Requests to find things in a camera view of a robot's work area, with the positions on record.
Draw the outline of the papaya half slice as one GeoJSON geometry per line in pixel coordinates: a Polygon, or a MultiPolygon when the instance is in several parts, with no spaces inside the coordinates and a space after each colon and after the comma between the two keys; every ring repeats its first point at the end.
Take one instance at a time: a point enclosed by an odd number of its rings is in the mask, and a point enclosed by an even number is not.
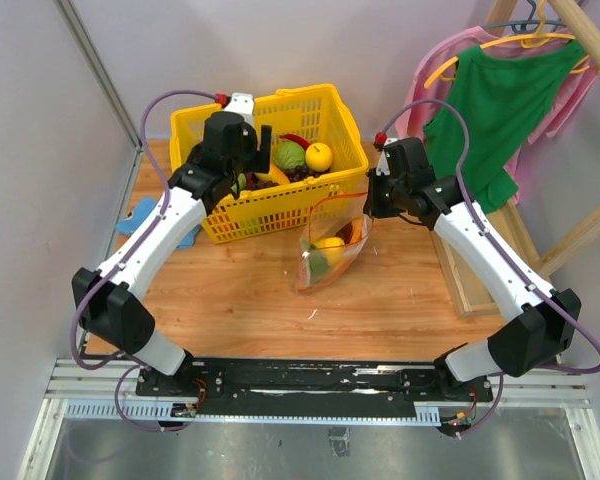
{"type": "Polygon", "coordinates": [[[340,240],[341,245],[363,244],[369,233],[369,218],[367,216],[358,216],[352,218],[348,223],[341,227],[335,234],[340,240]]]}

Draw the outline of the yellow plastic basket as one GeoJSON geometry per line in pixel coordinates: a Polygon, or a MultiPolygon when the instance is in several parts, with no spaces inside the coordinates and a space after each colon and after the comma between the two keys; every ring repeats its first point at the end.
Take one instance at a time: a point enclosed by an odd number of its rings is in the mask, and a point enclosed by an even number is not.
{"type": "Polygon", "coordinates": [[[201,222],[215,244],[306,224],[311,207],[327,196],[353,193],[368,169],[356,122],[335,86],[279,89],[254,100],[254,121],[272,127],[272,152],[282,134],[330,147],[330,171],[300,182],[225,197],[201,222]]]}

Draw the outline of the clear zip top bag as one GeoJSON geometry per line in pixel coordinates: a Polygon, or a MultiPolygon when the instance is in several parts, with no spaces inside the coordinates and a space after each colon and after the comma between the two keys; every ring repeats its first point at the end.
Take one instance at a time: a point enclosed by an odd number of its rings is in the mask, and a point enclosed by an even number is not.
{"type": "Polygon", "coordinates": [[[299,239],[295,289],[322,289],[336,281],[357,259],[373,227],[364,213],[366,192],[338,194],[315,204],[299,239]]]}

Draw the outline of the yellow lemon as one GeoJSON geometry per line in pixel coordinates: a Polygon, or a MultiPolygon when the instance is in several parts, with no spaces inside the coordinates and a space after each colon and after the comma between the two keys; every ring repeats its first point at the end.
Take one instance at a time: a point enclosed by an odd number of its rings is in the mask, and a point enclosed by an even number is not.
{"type": "Polygon", "coordinates": [[[329,266],[333,266],[344,257],[346,243],[340,237],[327,237],[314,242],[312,248],[326,258],[329,266]]]}

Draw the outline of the watermelon slice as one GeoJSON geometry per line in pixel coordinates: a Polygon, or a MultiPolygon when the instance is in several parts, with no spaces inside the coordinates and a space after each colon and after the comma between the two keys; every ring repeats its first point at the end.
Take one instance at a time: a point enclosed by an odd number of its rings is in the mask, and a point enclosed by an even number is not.
{"type": "Polygon", "coordinates": [[[331,271],[326,258],[312,248],[307,240],[300,241],[300,259],[296,287],[300,291],[317,288],[325,283],[331,271]]]}

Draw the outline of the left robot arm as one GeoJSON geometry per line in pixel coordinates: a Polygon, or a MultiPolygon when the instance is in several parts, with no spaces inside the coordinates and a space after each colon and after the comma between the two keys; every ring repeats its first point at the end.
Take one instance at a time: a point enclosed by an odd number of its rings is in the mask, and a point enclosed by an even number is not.
{"type": "Polygon", "coordinates": [[[272,128],[256,130],[242,114],[218,111],[204,123],[203,140],[166,181],[154,210],[129,240],[96,270],[72,279],[76,322],[159,375],[170,394],[196,383],[192,355],[159,332],[142,303],[177,245],[227,196],[237,196],[242,173],[270,167],[272,128]]]}

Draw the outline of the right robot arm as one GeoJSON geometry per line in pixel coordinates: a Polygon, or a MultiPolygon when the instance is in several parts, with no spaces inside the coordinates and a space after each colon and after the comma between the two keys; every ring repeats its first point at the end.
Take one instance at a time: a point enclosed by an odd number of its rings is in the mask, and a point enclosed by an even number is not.
{"type": "Polygon", "coordinates": [[[364,211],[373,218],[414,216],[445,240],[478,276],[505,324],[488,338],[456,347],[434,362],[433,387],[446,400],[494,373],[520,377],[542,367],[572,342],[579,297],[557,291],[500,236],[456,176],[436,177],[418,138],[378,134],[379,163],[368,172],[364,211]]]}

